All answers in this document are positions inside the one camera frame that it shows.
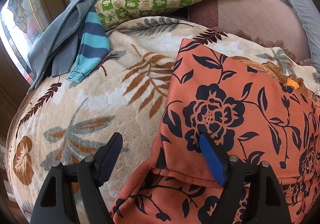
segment gray sweater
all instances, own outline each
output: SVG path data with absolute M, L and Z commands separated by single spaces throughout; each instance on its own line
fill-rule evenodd
M 37 88 L 52 61 L 52 76 L 70 71 L 77 52 L 80 25 L 96 0 L 72 0 L 41 33 L 28 54 L 35 81 L 29 90 Z

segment blue striped sweater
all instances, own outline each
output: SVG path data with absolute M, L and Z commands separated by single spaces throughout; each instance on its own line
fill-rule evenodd
M 73 82 L 81 82 L 93 71 L 109 51 L 109 41 L 99 16 L 94 6 L 92 6 L 85 19 L 76 64 L 67 79 Z

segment blue gripper pad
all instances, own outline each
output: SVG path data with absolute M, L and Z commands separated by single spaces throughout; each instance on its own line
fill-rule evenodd
M 224 187 L 227 179 L 224 175 L 223 165 L 204 134 L 199 137 L 199 146 L 214 180 Z

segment gray pillowcase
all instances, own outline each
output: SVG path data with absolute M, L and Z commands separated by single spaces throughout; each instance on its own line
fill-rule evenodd
M 306 32 L 313 67 L 320 72 L 320 14 L 312 0 L 288 0 Z

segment bed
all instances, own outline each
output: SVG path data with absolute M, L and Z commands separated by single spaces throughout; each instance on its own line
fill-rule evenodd
M 282 48 L 265 48 L 230 33 L 168 17 L 125 22 L 108 32 L 111 52 L 89 77 L 79 84 L 67 81 L 67 75 L 46 78 L 27 94 L 12 121 L 7 173 L 28 220 L 54 160 L 77 163 L 120 132 L 124 148 L 110 181 L 100 189 L 107 207 L 112 204 L 130 174 L 149 157 L 183 38 L 249 64 L 272 63 L 284 75 L 303 78 L 309 97 L 318 102 L 316 70 L 296 64 Z M 81 223 L 87 223 L 78 190 L 74 184 L 78 214 Z

